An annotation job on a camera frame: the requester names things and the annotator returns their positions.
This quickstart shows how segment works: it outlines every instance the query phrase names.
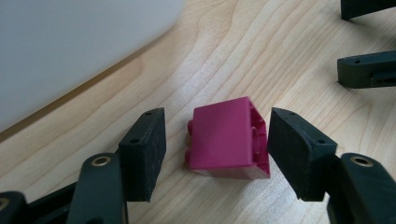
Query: light wood surface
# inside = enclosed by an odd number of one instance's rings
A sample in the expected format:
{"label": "light wood surface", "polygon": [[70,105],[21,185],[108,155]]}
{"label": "light wood surface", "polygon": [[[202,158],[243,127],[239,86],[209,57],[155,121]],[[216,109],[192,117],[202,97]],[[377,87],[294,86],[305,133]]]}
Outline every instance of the light wood surface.
{"label": "light wood surface", "polygon": [[129,203],[131,223],[328,223],[328,198],[298,201],[274,161],[268,180],[190,172],[187,121],[197,106],[249,96],[267,126],[271,107],[294,111],[337,155],[367,155],[396,178],[396,88],[348,90],[336,71],[338,58],[392,49],[396,8],[342,21],[338,0],[188,0],[165,35],[0,133],[0,191],[31,202],[76,181],[87,158],[163,106],[163,168],[151,203]]}

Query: screw hole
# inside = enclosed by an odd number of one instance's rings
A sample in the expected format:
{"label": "screw hole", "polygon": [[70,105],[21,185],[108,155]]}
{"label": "screw hole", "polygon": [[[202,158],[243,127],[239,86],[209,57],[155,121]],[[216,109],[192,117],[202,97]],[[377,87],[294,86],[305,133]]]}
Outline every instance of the screw hole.
{"label": "screw hole", "polygon": [[372,167],[374,166],[372,161],[369,161],[363,157],[359,156],[354,156],[350,158],[355,164],[358,164],[359,166],[365,166],[365,167]]}
{"label": "screw hole", "polygon": [[0,211],[5,209],[9,204],[8,198],[0,198]]}
{"label": "screw hole", "polygon": [[98,157],[91,162],[92,166],[104,166],[111,161],[109,157]]}
{"label": "screw hole", "polygon": [[132,139],[132,140],[131,140],[131,143],[132,143],[132,144],[138,144],[138,143],[139,143],[139,139]]}

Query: pink block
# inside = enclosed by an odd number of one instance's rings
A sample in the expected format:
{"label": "pink block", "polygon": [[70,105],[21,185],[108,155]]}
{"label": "pink block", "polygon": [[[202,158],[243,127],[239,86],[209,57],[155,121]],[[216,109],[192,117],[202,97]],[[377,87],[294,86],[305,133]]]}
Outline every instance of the pink block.
{"label": "pink block", "polygon": [[185,159],[202,175],[270,177],[265,121],[248,97],[194,109]]}

